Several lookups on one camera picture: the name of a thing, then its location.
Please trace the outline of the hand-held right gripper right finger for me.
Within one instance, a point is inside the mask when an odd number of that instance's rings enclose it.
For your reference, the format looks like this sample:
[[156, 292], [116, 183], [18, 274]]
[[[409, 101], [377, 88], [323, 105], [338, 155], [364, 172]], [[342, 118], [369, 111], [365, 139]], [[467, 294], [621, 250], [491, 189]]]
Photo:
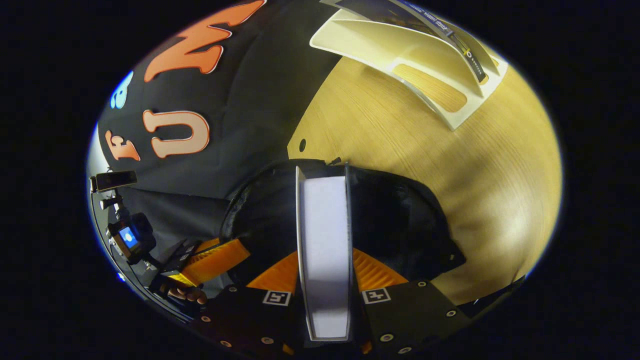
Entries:
[[409, 357], [471, 324], [471, 318], [425, 279], [407, 280], [380, 260], [353, 250], [366, 357]]

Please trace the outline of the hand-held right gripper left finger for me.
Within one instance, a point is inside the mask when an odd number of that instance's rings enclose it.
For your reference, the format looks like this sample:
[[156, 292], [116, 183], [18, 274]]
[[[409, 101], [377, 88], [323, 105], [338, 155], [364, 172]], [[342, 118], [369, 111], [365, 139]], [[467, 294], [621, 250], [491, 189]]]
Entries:
[[298, 255], [276, 262], [247, 285], [228, 285], [192, 321], [215, 346], [245, 358], [294, 358], [307, 333]]

